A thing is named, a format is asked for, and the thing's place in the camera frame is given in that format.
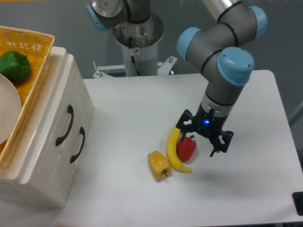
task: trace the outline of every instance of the banana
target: banana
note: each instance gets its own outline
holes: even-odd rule
[[[191,168],[186,167],[183,165],[181,160],[177,156],[176,152],[176,146],[177,141],[180,135],[180,129],[178,129],[176,126],[172,129],[169,139],[167,140],[166,144],[166,155],[170,162],[170,165],[179,172],[185,172],[185,173],[191,173]]]

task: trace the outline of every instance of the wicker basket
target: wicker basket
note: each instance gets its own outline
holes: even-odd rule
[[[26,116],[29,114],[30,106],[35,101],[35,94],[39,90],[39,84],[43,82],[41,74],[53,46],[55,37],[39,32],[0,26],[0,55],[9,50],[18,51],[27,56],[31,74],[26,81],[14,84],[21,99],[22,110],[19,119],[6,142],[0,144],[0,163],[13,154],[9,150],[15,142],[16,135]]]

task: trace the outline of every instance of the red bell pepper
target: red bell pepper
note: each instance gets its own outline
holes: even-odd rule
[[[195,136],[185,137],[177,143],[177,156],[182,162],[187,162],[193,155],[197,144],[192,140]]]

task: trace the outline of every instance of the gray wall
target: gray wall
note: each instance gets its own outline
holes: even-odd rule
[[[121,50],[111,31],[96,30],[85,10],[88,0],[0,2],[0,25],[35,30],[56,36],[55,45],[73,54],[84,78],[98,66],[123,64]],[[269,20],[267,33],[243,47],[255,58],[256,69],[271,70],[280,90],[287,116],[303,100],[303,1],[244,0],[263,8]],[[176,73],[197,73],[176,51],[180,34],[190,26],[207,30],[215,25],[201,0],[151,0],[151,9],[164,22],[164,38],[159,44],[159,61],[170,55],[179,58]],[[298,155],[303,160],[303,118],[292,133]]]

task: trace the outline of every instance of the black drawer handle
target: black drawer handle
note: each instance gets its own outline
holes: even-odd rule
[[[57,138],[57,140],[56,140],[56,147],[63,143],[63,141],[67,138],[68,134],[71,131],[72,123],[74,121],[74,109],[72,108],[71,105],[68,105],[67,112],[69,114],[71,114],[71,121],[70,121],[70,123],[68,125],[66,133],[63,136]]]
[[[81,126],[81,128],[80,128],[80,134],[82,134],[82,136],[83,136],[83,140],[82,140],[82,143],[81,143],[80,150],[79,150],[79,152],[78,152],[76,155],[73,155],[73,156],[71,157],[71,162],[70,162],[70,163],[73,163],[74,161],[77,160],[77,158],[80,156],[80,154],[81,154],[81,152],[82,152],[82,149],[83,149],[83,147],[84,147],[84,142],[85,142],[85,130],[84,130],[84,128],[83,128],[82,126]]]

